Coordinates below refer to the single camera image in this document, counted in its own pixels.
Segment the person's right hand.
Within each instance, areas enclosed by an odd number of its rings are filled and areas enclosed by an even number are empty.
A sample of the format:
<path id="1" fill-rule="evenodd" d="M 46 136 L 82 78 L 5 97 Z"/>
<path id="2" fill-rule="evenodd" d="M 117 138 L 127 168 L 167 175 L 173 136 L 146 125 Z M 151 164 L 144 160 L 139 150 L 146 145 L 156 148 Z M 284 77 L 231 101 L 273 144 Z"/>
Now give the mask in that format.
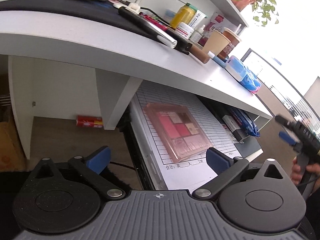
<path id="1" fill-rule="evenodd" d="M 320 165 L 318 163 L 311 164 L 311 165 L 308 165 L 305 170 L 315 174 L 316 176 L 319 176 Z M 292 172 L 291 172 L 290 178 L 295 185 L 298 185 L 303 175 L 302 175 L 301 167 L 297 163 L 297 157 L 293 159 L 293 166 L 291 171 Z"/>

